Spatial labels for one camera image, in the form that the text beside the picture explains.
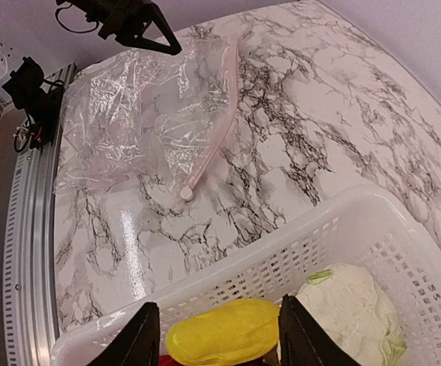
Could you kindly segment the clear zip top bag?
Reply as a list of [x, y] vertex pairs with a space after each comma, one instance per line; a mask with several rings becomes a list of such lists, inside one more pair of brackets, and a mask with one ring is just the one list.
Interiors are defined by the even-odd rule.
[[191, 39], [176, 56], [128, 50], [91, 66], [67, 89], [62, 137], [71, 152], [57, 193], [101, 190], [158, 175], [188, 199], [235, 119], [238, 40]]

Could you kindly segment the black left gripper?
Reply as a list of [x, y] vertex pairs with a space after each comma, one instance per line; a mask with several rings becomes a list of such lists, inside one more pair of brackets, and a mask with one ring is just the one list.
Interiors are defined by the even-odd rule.
[[[67, 6], [62, 6], [65, 1], [57, 1], [56, 20], [67, 31], [75, 34], [86, 34], [97, 30], [99, 37], [107, 39], [116, 35], [119, 42], [136, 42], [143, 40], [143, 34], [151, 23], [154, 23], [165, 37], [168, 45], [146, 39], [146, 50], [165, 54], [179, 54], [182, 47], [170, 28], [159, 7], [152, 1], [67, 1]], [[72, 30], [65, 26], [59, 19], [59, 13], [68, 8], [76, 7], [85, 13], [88, 23], [95, 23], [90, 30]]]

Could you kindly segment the white cabbage toy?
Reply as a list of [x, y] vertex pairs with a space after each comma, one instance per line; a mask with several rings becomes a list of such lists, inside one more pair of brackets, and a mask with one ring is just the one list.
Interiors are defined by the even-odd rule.
[[353, 365], [397, 365], [407, 350], [395, 305], [362, 267], [330, 265], [296, 295]]

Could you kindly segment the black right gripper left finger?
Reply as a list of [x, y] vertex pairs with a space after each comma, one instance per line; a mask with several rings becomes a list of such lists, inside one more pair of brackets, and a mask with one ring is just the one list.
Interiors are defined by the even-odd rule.
[[98, 355], [99, 365], [158, 365], [159, 308], [146, 302]]

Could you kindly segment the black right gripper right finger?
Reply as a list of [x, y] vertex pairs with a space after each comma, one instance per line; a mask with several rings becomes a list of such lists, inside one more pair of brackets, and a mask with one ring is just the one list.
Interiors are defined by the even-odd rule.
[[284, 295], [278, 317], [281, 365], [351, 366], [353, 359], [291, 295]]

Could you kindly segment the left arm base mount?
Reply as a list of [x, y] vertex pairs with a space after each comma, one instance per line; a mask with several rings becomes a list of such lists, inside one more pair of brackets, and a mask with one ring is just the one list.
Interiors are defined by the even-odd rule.
[[56, 134], [64, 81], [45, 79], [41, 67], [25, 56], [2, 87], [11, 96], [14, 107], [26, 115], [14, 134], [14, 151], [21, 153], [51, 143]]

